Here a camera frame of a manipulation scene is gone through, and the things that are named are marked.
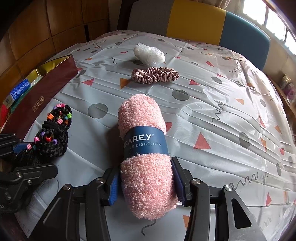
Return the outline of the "purple jar on shelf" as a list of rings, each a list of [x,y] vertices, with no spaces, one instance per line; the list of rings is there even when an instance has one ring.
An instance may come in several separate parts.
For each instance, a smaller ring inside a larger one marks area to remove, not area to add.
[[[293,103],[295,101],[295,86],[287,74],[285,74],[281,79],[280,88],[283,90],[288,103]]]

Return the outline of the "black beaded braided hairpiece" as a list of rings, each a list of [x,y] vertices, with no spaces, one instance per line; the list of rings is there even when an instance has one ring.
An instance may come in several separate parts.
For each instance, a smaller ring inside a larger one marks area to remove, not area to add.
[[[41,130],[34,141],[16,156],[16,166],[39,166],[49,164],[65,154],[68,147],[68,129],[72,123],[72,109],[59,103],[47,114]]]

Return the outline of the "wooden side shelf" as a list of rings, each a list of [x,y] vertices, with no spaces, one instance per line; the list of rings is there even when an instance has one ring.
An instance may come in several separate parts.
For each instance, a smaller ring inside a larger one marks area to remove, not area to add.
[[[280,99],[283,103],[283,109],[285,110],[286,115],[289,119],[295,121],[295,102],[289,103],[286,95],[284,94],[283,90],[278,86],[278,84],[274,80],[272,80],[268,75],[267,77],[269,78],[274,88],[278,92],[278,95],[280,96]]]

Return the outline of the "patterned grey bed sheet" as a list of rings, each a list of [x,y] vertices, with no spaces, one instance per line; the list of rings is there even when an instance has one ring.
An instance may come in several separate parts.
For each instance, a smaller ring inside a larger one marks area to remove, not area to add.
[[[133,81],[134,69],[150,67],[134,55],[137,43],[161,50],[165,62],[151,67],[173,68],[179,78]],[[233,187],[266,239],[280,239],[295,216],[295,145],[281,100],[259,69],[226,48],[136,31],[59,52],[66,55],[78,74],[46,105],[25,140],[33,140],[53,106],[65,103],[73,111],[68,149],[56,161],[58,176],[16,214],[26,235],[64,184],[87,184],[120,163],[118,109],[143,93],[161,109],[169,154],[208,185]]]

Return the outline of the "pink satin scrunchie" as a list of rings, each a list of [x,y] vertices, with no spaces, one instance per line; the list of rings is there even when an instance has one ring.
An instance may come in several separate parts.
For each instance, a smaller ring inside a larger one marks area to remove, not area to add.
[[[147,69],[134,69],[131,78],[141,84],[166,83],[179,78],[179,73],[173,68],[149,67]]]

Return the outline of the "pink fluffy dishcloth roll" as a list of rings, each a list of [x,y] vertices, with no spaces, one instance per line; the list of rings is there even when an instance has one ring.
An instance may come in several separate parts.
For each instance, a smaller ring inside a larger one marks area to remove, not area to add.
[[[174,209],[171,158],[166,144],[166,123],[156,101],[136,94],[118,110],[118,128],[123,140],[122,190],[137,218],[154,220]]]

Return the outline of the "yellow green scrub sponge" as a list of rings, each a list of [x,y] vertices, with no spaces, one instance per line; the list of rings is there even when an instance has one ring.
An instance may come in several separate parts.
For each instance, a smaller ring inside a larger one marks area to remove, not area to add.
[[[17,106],[19,105],[19,103],[22,101],[22,99],[27,95],[27,93],[30,90],[28,89],[27,91],[25,91],[17,100],[15,100],[12,105],[10,106],[10,113],[13,113],[15,111],[15,109],[17,108]]]

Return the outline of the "gold tin tray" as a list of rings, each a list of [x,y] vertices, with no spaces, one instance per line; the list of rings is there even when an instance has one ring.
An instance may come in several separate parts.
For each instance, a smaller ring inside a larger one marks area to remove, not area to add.
[[[27,78],[34,80],[37,73],[42,75],[41,80],[29,89],[16,108],[11,111],[1,127],[1,133],[15,133],[18,138],[24,138],[38,115],[51,99],[77,75],[78,69],[73,56],[66,55],[45,62],[32,71]]]

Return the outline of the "grey yellow blue headboard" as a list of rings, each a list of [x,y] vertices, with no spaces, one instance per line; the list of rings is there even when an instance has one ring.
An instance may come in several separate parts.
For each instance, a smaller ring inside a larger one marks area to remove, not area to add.
[[[260,70],[270,47],[269,36],[253,23],[196,1],[136,1],[127,28],[225,47]]]

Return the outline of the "red white christmas stocking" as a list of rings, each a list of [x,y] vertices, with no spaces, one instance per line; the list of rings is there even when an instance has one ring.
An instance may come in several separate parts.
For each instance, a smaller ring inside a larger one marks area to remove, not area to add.
[[[1,105],[1,112],[0,112],[0,127],[4,125],[8,116],[10,114],[10,108],[6,108],[4,104]]]

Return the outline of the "blue tissue pack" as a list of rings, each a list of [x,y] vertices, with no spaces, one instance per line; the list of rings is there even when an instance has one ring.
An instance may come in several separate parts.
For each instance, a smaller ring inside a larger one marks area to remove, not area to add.
[[[10,94],[6,97],[6,99],[3,101],[3,105],[6,108],[9,108],[15,101],[17,101],[20,96],[25,93],[29,88],[31,87],[31,84],[28,79],[24,79],[22,82],[17,84],[10,92]]]

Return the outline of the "wooden wardrobe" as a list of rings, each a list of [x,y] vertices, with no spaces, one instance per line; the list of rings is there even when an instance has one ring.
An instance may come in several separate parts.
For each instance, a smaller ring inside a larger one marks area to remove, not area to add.
[[[32,1],[1,37],[1,100],[56,53],[108,31],[108,1]]]

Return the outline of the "clear plastic bottle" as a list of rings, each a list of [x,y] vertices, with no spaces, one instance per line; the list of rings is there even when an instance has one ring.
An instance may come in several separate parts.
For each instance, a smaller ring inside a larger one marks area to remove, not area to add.
[[[36,79],[34,79],[31,82],[31,87],[33,87],[35,84],[37,84],[42,78],[43,78],[43,76],[39,75]]]

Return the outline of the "white crumpled plastic bag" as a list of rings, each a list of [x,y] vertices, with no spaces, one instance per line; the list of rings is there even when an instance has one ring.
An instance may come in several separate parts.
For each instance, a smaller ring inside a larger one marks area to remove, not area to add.
[[[133,49],[134,55],[146,66],[158,66],[165,62],[165,54],[155,47],[137,43]]]

